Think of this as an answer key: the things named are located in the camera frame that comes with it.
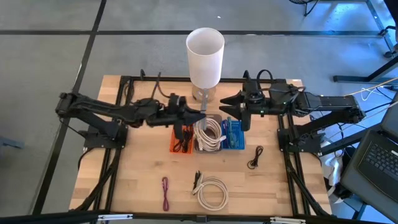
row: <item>white lampshade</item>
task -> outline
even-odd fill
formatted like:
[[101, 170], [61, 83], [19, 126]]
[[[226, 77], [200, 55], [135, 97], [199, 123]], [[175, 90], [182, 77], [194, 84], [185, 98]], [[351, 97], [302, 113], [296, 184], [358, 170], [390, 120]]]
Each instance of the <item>white lampshade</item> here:
[[188, 35], [186, 43], [191, 82], [201, 89], [213, 88], [221, 78], [223, 35], [212, 28], [199, 28]]

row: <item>coiled white cable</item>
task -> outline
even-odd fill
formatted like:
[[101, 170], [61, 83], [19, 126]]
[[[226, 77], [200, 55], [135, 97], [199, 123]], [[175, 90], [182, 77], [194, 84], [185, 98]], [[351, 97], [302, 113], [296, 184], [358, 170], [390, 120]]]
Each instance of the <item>coiled white cable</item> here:
[[[210, 129], [215, 135], [215, 138], [207, 136], [201, 128], [201, 122], [206, 120], [206, 127]], [[198, 141], [199, 150], [214, 152], [220, 149], [221, 141], [226, 139], [226, 136], [221, 136], [221, 126], [211, 118], [202, 119], [193, 125], [193, 132], [195, 139]]]
[[[214, 186], [220, 188], [221, 191], [223, 192], [223, 200], [221, 201], [221, 203], [219, 205], [217, 205], [217, 206], [210, 205], [205, 200], [205, 197], [203, 196], [203, 188], [206, 185], [214, 185]], [[199, 180], [198, 180], [198, 185], [197, 185], [197, 187], [195, 187], [195, 189], [192, 190], [192, 194], [193, 195], [198, 194], [199, 204], [203, 208], [205, 208], [209, 211], [221, 210], [228, 203], [228, 188], [226, 187], [226, 184], [222, 180], [220, 180], [216, 177], [208, 177], [205, 180], [203, 180], [203, 174], [201, 174], [199, 177]]]

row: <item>pink cable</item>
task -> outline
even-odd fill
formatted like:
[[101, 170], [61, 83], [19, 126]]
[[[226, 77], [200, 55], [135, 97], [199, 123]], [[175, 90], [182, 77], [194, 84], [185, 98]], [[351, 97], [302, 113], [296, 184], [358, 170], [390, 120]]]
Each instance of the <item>pink cable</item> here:
[[169, 210], [169, 201], [167, 200], [167, 190], [169, 189], [169, 180], [167, 177], [162, 178], [162, 186], [164, 193], [163, 211], [167, 212]]

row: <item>wooden table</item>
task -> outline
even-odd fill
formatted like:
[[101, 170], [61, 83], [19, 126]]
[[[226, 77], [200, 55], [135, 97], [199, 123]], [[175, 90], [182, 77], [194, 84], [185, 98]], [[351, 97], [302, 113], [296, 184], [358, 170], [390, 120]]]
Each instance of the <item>wooden table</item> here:
[[[98, 99], [114, 103], [120, 76], [105, 75]], [[300, 80], [288, 80], [301, 86]], [[155, 82], [134, 82], [133, 101], [147, 98]], [[163, 92], [187, 96], [188, 105], [199, 109], [200, 104], [192, 98], [190, 82], [161, 82]], [[218, 109], [220, 99], [235, 95], [241, 83], [219, 83], [215, 99], [209, 103], [207, 113], [228, 115]], [[167, 99], [157, 91], [155, 99], [166, 103]], [[295, 118], [295, 124], [303, 124], [309, 118]], [[169, 178], [169, 213], [212, 215], [278, 215], [290, 216], [289, 189], [282, 153], [279, 151], [276, 116], [252, 116], [251, 129], [245, 133], [246, 149], [221, 151], [217, 154], [171, 154], [169, 144], [172, 127], [139, 129], [129, 128], [127, 144], [122, 150], [118, 176], [112, 201], [112, 212], [165, 213], [162, 209], [163, 191], [161, 179]], [[259, 166], [250, 170], [246, 164], [254, 158], [258, 145], [264, 147]], [[104, 149], [94, 149], [82, 160], [70, 208], [79, 206], [93, 190], [100, 175]], [[315, 200], [331, 213], [322, 169], [313, 155], [301, 153], [305, 183]], [[224, 209], [210, 212], [200, 206], [197, 196], [191, 194], [195, 172], [200, 170], [205, 177], [222, 179], [229, 190], [229, 202]], [[104, 207], [107, 187], [103, 191], [101, 208]], [[303, 211], [300, 191], [296, 186], [299, 211]], [[219, 203], [220, 190], [209, 186], [205, 189], [209, 202]]]

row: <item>gray floor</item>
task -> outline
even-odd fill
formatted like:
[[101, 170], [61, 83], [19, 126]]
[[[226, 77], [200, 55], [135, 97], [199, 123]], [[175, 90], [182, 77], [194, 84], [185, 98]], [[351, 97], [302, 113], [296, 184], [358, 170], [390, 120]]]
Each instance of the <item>gray floor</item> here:
[[[383, 1], [373, 0], [373, 4], [384, 25], [394, 25]], [[91, 29], [99, 5], [99, 0], [0, 0], [0, 29]], [[223, 30], [377, 30], [363, 2], [321, 1], [307, 18], [302, 13], [303, 6], [288, 0], [113, 0], [107, 3], [99, 29], [184, 30], [208, 26]], [[141, 68], [148, 75], [161, 71], [164, 75], [187, 76], [185, 38], [97, 37], [81, 93], [95, 98], [103, 75], [138, 75]], [[378, 38], [228, 35], [225, 39], [222, 77], [241, 77], [245, 69], [254, 74], [266, 68], [277, 78], [300, 78], [307, 90], [323, 95], [344, 95], [370, 86], [337, 84], [331, 77], [366, 76], [388, 61], [382, 57], [388, 48]], [[30, 212], [58, 128], [53, 112], [58, 94], [72, 88], [87, 40], [87, 36], [0, 35], [0, 136], [26, 144], [23, 150], [0, 149], [0, 178], [4, 180], [0, 185], [0, 216]], [[397, 73], [394, 70], [389, 76]], [[357, 97], [364, 110], [388, 102], [376, 94], [368, 101]], [[381, 117], [379, 114], [361, 124], [373, 125]], [[71, 125], [86, 127], [78, 121]], [[330, 127], [326, 133], [331, 136], [336, 130]], [[345, 134], [359, 130], [352, 127]], [[79, 136], [68, 131], [44, 212], [67, 210], [82, 144]], [[344, 205], [333, 205], [332, 209], [344, 218], [353, 213]], [[366, 212], [367, 220], [388, 222], [375, 218], [376, 212], [371, 209]]]

